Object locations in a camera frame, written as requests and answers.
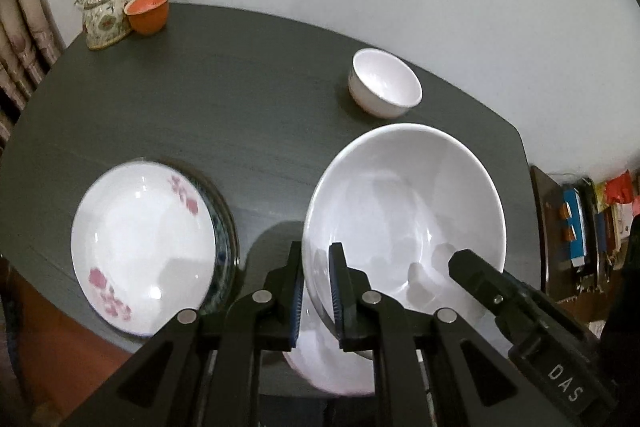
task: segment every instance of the orange cup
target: orange cup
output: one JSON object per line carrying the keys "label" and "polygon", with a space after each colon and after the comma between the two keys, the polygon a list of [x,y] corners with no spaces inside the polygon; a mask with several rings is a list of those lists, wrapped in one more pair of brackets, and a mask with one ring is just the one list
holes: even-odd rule
{"label": "orange cup", "polygon": [[169,0],[131,0],[124,7],[131,27],[141,35],[153,35],[166,24]]}

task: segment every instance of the screw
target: screw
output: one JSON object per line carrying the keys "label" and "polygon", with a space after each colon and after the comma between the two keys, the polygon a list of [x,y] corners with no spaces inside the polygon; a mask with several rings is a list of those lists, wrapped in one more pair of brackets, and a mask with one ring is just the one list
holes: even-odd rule
{"label": "screw", "polygon": [[453,321],[458,318],[458,314],[453,311],[451,308],[440,308],[436,313],[436,317],[441,322],[451,324]]}
{"label": "screw", "polygon": [[269,290],[258,290],[257,292],[254,292],[252,298],[257,303],[264,304],[271,300],[271,292]]}
{"label": "screw", "polygon": [[362,294],[362,300],[367,304],[378,304],[380,301],[382,301],[382,295],[380,295],[378,292],[369,290]]}
{"label": "screw", "polygon": [[198,314],[194,310],[182,310],[178,313],[178,322],[180,324],[191,324],[198,318]]}

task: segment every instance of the pink flower pattern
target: pink flower pattern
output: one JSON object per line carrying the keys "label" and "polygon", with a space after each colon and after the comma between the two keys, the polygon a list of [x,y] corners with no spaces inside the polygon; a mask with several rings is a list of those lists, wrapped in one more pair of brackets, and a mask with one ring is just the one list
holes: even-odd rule
{"label": "pink flower pattern", "polygon": [[100,299],[104,306],[104,312],[111,317],[120,317],[123,321],[131,320],[131,308],[115,296],[113,286],[107,290],[107,277],[98,268],[92,268],[89,273],[89,282],[99,290]]}
{"label": "pink flower pattern", "polygon": [[191,198],[187,192],[187,189],[182,185],[182,180],[178,176],[171,176],[171,179],[167,180],[171,184],[171,190],[180,196],[180,201],[185,204],[188,211],[193,215],[198,215],[198,202]]}

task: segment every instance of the red bag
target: red bag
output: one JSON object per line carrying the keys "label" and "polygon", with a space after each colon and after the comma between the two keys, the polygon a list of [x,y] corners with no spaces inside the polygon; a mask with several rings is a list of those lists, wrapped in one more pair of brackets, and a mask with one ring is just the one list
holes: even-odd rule
{"label": "red bag", "polygon": [[604,187],[604,197],[607,204],[631,203],[634,200],[634,188],[629,171],[607,182]]}

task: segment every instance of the curtain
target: curtain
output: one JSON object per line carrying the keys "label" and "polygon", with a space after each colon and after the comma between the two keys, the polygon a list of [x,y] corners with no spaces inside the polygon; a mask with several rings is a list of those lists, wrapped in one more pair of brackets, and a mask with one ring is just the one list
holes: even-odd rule
{"label": "curtain", "polygon": [[58,57],[40,0],[0,0],[0,146]]}

